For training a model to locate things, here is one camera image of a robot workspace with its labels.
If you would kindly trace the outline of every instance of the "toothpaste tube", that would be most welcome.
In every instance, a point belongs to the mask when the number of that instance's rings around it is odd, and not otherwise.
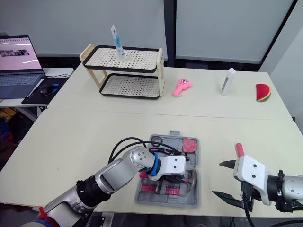
[[[121,40],[120,40],[120,37],[117,33],[115,25],[113,25],[110,30],[112,31],[112,35],[113,35],[114,43],[115,43],[115,46],[116,46],[118,58],[123,60],[124,57],[125,57],[125,53],[124,53],[123,47],[121,45]]]

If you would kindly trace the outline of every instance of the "white bottle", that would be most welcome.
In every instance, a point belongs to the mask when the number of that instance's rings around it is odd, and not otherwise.
[[[223,87],[221,88],[221,95],[224,95],[224,96],[227,95],[227,92],[231,88],[232,80],[233,80],[235,74],[236,74],[236,70],[234,70],[233,68],[230,68],[228,70],[228,74],[227,74],[227,76],[225,78]]]

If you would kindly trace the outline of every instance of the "pink tool handle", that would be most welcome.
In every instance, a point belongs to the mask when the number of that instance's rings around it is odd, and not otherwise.
[[[156,191],[156,186],[142,185],[141,186],[141,191],[142,192],[155,192]]]
[[[182,91],[182,88],[178,87],[177,90],[175,90],[172,94],[174,95],[174,97],[179,97],[181,91]]]
[[[176,189],[176,188],[166,188],[166,194],[170,194],[170,195],[180,195],[180,189]]]
[[[139,177],[140,178],[148,178],[148,175],[146,173],[140,173]]]
[[[240,144],[240,143],[236,144],[236,151],[237,151],[238,158],[240,158],[241,156],[244,156],[244,150],[243,150],[242,144]]]

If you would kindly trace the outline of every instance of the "pink item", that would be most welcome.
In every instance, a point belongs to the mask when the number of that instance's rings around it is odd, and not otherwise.
[[[166,194],[170,194],[170,195],[180,195],[180,189],[176,189],[176,188],[166,188]]]
[[[148,178],[148,175],[146,173],[142,172],[142,173],[139,174],[139,177],[140,178]]]
[[[142,185],[141,186],[141,191],[142,192],[156,192],[156,186]],[[166,188],[166,194],[180,195],[180,189]]]
[[[142,192],[156,192],[156,186],[142,185],[141,191]]]
[[[182,90],[185,90],[191,87],[193,84],[187,79],[178,79],[177,90],[175,90],[172,94],[175,97],[179,97]]]
[[[185,153],[193,154],[198,148],[197,141],[193,139],[183,139],[182,151]]]
[[[240,144],[240,143],[236,144],[236,151],[237,151],[238,158],[240,158],[241,156],[244,156],[244,150],[243,150],[242,144]]]

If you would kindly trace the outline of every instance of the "desk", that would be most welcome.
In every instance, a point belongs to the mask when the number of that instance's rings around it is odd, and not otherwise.
[[[46,76],[57,76],[61,74],[67,74],[71,75],[74,71],[73,68],[43,68],[44,73]],[[25,116],[27,116],[32,121],[35,121],[37,119],[37,116],[34,115],[32,112],[28,111],[25,107],[37,107],[37,106],[46,106],[45,104],[22,104],[24,98],[13,98],[13,99],[1,99],[0,100],[0,107],[15,107],[17,108],[21,113],[23,113]]]
[[[102,71],[96,71],[102,77]],[[103,96],[82,64],[50,102],[50,109],[92,110],[138,114],[165,114],[243,119],[292,120],[280,95],[265,72],[238,71],[227,96],[220,94],[227,71],[164,68],[164,94],[157,100]],[[177,80],[186,78],[193,87],[182,97],[172,95]],[[271,97],[256,101],[257,83],[271,87]]]
[[[138,175],[96,211],[152,214],[245,216],[244,210],[226,204],[212,190],[239,199],[240,182],[232,170],[219,166],[236,158],[234,144],[241,142],[246,154],[265,164],[273,175],[299,175],[303,137],[292,121],[167,116],[47,109],[21,141],[0,172],[0,201],[44,206],[107,164],[114,145],[128,136],[146,140],[152,134],[180,130],[182,136],[200,140],[197,170],[201,180],[201,204],[196,209],[137,204]],[[301,217],[301,212],[282,213],[274,204],[255,201],[254,217]]]

